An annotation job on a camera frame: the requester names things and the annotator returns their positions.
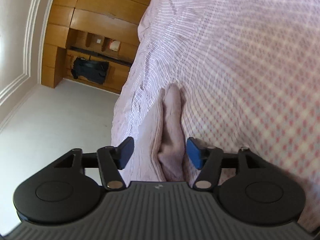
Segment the dark hanging garment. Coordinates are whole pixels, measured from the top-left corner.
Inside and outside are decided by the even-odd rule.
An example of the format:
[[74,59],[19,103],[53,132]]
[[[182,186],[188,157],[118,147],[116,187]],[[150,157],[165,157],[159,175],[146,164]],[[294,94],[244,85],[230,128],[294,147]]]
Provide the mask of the dark hanging garment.
[[77,57],[73,62],[71,74],[74,79],[82,76],[91,82],[102,85],[106,80],[108,68],[108,62],[92,61]]

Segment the wooden wardrobe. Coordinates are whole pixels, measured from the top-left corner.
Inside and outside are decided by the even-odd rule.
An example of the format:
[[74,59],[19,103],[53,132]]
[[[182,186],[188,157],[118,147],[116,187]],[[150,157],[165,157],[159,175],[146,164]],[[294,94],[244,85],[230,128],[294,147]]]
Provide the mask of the wooden wardrobe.
[[[63,79],[120,93],[139,46],[138,25],[151,0],[49,0],[42,48],[41,84],[55,88]],[[118,40],[118,52],[108,48]],[[75,59],[109,63],[100,85],[71,74]]]

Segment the pink checked bed sheet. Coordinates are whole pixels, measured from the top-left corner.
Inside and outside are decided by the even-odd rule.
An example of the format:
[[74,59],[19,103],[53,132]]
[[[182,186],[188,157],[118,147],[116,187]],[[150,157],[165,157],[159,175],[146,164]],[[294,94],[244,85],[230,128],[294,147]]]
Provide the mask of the pink checked bed sheet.
[[159,180],[140,124],[158,126],[161,90],[182,97],[181,129],[226,152],[241,147],[303,187],[299,223],[319,227],[319,0],[151,0],[129,78],[114,108],[112,144],[134,138],[125,183]]

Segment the lilac knitted cardigan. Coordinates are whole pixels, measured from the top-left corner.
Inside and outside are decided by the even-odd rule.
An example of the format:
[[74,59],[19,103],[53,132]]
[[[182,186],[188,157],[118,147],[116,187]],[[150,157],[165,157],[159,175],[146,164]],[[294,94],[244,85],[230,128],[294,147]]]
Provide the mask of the lilac knitted cardigan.
[[181,127],[180,89],[170,84],[138,127],[134,151],[122,176],[132,181],[184,181],[185,142]]

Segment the white orange container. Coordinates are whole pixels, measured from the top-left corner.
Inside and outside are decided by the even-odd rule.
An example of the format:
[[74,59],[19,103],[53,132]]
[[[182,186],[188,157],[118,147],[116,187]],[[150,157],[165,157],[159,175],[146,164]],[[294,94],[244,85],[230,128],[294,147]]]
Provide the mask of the white orange container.
[[121,46],[120,41],[110,39],[109,44],[108,44],[109,50],[118,52],[120,49],[120,46]]

